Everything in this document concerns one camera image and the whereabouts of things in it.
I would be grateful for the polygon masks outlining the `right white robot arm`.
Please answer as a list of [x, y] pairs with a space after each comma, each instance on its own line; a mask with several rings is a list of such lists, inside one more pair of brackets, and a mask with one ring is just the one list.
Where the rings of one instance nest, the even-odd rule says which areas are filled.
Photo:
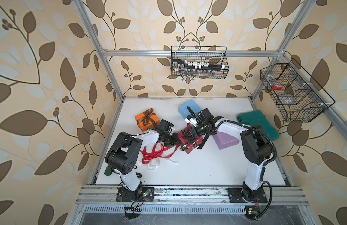
[[244, 155], [249, 161], [242, 191], [246, 194], [247, 199], [257, 195], [265, 183], [263, 176], [266, 166], [277, 158], [276, 147], [263, 128], [260, 125], [249, 126], [225, 120], [222, 116], [214, 117], [207, 108], [199, 113], [195, 113], [190, 107], [187, 109], [189, 115], [185, 121], [191, 127], [183, 134], [183, 138], [187, 139], [188, 145], [192, 144], [196, 138], [204, 137], [202, 143], [197, 147], [201, 150], [208, 138], [218, 132], [231, 136], [240, 135]]

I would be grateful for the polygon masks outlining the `purple gift box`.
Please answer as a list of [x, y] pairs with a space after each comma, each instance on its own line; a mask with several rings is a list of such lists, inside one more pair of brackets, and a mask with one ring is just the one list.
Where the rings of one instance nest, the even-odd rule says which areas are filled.
[[217, 132], [212, 137], [219, 150], [238, 145], [240, 142], [238, 138], [223, 132]]

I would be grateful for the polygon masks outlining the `dark red gift box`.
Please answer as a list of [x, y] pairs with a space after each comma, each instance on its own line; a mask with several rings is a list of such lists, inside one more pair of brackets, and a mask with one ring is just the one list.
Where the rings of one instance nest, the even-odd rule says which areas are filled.
[[181, 130], [178, 133], [178, 138], [181, 141], [181, 151], [182, 152], [186, 152], [187, 154], [189, 154], [190, 152], [192, 152], [194, 149], [196, 149], [197, 147], [199, 147], [199, 145], [202, 143], [203, 141], [203, 136], [199, 136], [196, 139], [184, 139], [183, 138], [183, 130]]

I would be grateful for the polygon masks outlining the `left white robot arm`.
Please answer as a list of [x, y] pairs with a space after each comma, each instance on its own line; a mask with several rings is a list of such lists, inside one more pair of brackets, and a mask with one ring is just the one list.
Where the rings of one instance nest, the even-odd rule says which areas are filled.
[[120, 132], [114, 140], [105, 156], [105, 163], [119, 174], [126, 190], [135, 193], [140, 188], [141, 181], [137, 177], [134, 166], [140, 151], [144, 147], [157, 142], [163, 143], [165, 147], [173, 147], [180, 144], [178, 133], [162, 131], [156, 128], [136, 135]]

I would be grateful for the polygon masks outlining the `black lettered ribbon bow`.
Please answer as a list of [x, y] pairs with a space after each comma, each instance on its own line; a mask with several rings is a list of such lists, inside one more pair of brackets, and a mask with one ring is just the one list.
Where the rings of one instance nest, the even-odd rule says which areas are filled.
[[181, 142], [181, 150], [189, 154], [194, 149], [201, 149], [210, 134], [209, 125], [198, 125], [193, 127], [188, 124], [178, 133]]

